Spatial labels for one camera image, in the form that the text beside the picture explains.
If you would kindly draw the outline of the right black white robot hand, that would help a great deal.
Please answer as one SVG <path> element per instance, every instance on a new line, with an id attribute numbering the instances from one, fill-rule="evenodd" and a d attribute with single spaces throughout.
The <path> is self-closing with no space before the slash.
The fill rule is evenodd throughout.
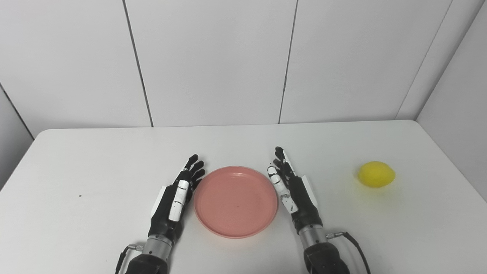
<path id="1" fill-rule="evenodd" d="M 267 173 L 279 200 L 287 212 L 297 233 L 306 227 L 323 227 L 316 204 L 303 177 L 298 176 L 284 149 L 275 147 L 275 159 L 267 168 Z"/>

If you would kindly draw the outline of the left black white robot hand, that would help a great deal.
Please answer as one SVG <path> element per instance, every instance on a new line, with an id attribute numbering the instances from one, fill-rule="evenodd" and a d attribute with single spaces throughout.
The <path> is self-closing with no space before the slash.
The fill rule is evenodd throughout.
<path id="1" fill-rule="evenodd" d="M 197 154 L 192 155 L 174 182 L 163 188 L 151 217 L 149 237 L 160 235 L 172 243 L 181 237 L 185 207 L 205 175 L 204 166 L 204 161 Z"/>

